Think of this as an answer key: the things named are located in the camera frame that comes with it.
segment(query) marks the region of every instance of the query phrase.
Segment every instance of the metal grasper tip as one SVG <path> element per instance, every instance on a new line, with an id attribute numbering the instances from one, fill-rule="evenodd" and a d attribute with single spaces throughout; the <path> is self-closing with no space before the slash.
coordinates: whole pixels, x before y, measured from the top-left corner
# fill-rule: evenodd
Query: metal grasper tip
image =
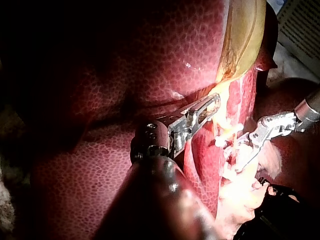
<path id="1" fill-rule="evenodd" d="M 157 118 L 173 134 L 174 155 L 185 149 L 186 142 L 191 139 L 203 125 L 210 121 L 220 108 L 220 96 L 214 93 L 192 102 L 169 115 Z"/>
<path id="2" fill-rule="evenodd" d="M 188 110 L 186 120 L 187 126 L 190 128 L 191 133 L 189 137 L 194 136 L 206 122 L 210 121 L 214 114 L 220 108 L 220 96 L 214 93 L 210 96 L 201 98 Z"/>

